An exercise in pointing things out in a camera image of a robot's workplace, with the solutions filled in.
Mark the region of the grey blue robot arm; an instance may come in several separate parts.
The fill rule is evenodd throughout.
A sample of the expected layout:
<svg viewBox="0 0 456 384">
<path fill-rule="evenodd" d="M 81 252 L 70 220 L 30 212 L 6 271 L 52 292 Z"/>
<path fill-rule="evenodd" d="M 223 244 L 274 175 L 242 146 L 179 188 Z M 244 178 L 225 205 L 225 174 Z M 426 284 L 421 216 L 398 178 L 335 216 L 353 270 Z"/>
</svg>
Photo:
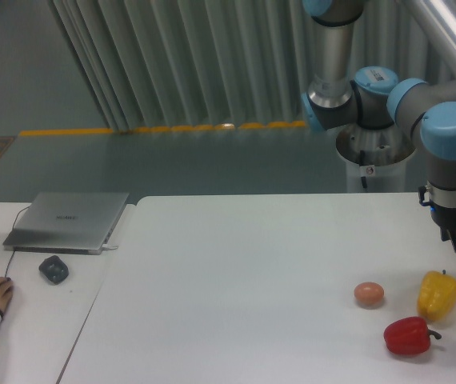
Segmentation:
<svg viewBox="0 0 456 384">
<path fill-rule="evenodd" d="M 405 142 L 426 156 L 426 184 L 418 190 L 442 240 L 456 253 L 456 2 L 407 1 L 405 7 L 454 72 L 453 81 L 430 85 L 398 80 L 385 68 L 360 69 L 348 79 L 354 24 L 361 1 L 306 1 L 318 25 L 318 64 L 302 103 L 314 131 L 351 125 L 356 132 L 397 128 Z"/>
</svg>

